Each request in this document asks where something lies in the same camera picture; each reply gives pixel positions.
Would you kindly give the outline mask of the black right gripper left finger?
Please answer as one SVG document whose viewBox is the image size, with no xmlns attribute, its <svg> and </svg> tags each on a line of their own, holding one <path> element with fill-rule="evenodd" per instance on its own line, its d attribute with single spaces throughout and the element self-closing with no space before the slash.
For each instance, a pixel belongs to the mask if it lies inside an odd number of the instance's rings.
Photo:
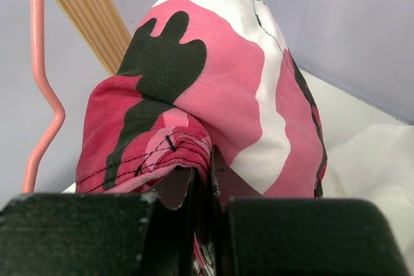
<svg viewBox="0 0 414 276">
<path fill-rule="evenodd" d="M 1 211 L 2 275 L 191 275 L 196 171 L 142 194 L 22 194 Z"/>
</svg>

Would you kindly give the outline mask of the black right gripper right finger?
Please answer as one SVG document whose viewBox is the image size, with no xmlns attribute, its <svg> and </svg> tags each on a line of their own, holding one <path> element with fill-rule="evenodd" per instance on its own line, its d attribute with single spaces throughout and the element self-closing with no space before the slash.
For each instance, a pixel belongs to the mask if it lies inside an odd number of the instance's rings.
<svg viewBox="0 0 414 276">
<path fill-rule="evenodd" d="M 403 275 L 389 224 L 355 199 L 266 198 L 212 151 L 216 275 Z"/>
</svg>

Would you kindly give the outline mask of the pink camouflage trousers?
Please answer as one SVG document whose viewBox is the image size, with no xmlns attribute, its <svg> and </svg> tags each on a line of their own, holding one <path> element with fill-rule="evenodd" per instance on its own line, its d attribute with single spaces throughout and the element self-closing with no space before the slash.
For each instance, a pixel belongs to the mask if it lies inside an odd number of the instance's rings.
<svg viewBox="0 0 414 276">
<path fill-rule="evenodd" d="M 90 95 L 76 192 L 145 191 L 176 167 L 207 181 L 214 147 L 262 195 L 323 195 L 318 108 L 265 2 L 158 0 Z"/>
</svg>

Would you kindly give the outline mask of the pink wire hanger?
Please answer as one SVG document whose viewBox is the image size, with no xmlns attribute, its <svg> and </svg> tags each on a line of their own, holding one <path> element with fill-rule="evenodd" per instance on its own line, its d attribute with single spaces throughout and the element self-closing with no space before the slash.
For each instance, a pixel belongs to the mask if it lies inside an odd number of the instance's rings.
<svg viewBox="0 0 414 276">
<path fill-rule="evenodd" d="M 45 70 L 44 13 L 44 0 L 30 0 L 32 73 L 39 91 L 54 115 L 51 124 L 28 158 L 22 187 L 23 193 L 34 191 L 40 161 L 65 121 L 65 109 L 51 87 Z"/>
</svg>

